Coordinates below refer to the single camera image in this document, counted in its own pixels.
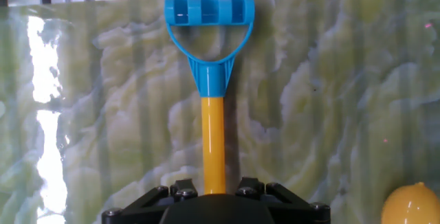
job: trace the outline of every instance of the black robotic gripper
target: black robotic gripper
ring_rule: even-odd
[[[279,183],[242,178],[235,195],[198,197],[191,179],[159,186],[124,209],[102,213],[102,224],[330,224],[330,207],[308,203]]]

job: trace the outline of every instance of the marble wall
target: marble wall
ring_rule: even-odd
[[[228,191],[277,181],[379,223],[440,195],[440,0],[255,0],[225,99]],[[0,223],[99,223],[159,184],[203,192],[200,99],[164,0],[0,8]],[[245,27],[175,30],[206,60]]]

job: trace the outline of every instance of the blue plastic collar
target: blue plastic collar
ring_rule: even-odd
[[[165,0],[164,13],[171,39],[188,57],[200,97],[224,97],[235,56],[249,40],[254,27],[254,0]],[[249,25],[249,29],[243,42],[229,56],[206,62],[180,45],[171,30],[172,25]]]

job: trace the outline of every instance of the yellow egg-shaped object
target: yellow egg-shaped object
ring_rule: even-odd
[[[424,183],[395,190],[382,209],[382,224],[440,224],[440,202]]]

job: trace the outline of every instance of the bolt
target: bolt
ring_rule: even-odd
[[[116,214],[120,214],[122,212],[122,208],[111,208],[105,212],[107,216],[115,216]]]
[[[242,196],[245,196],[245,195],[256,194],[256,190],[251,187],[242,187],[237,190],[237,193]]]

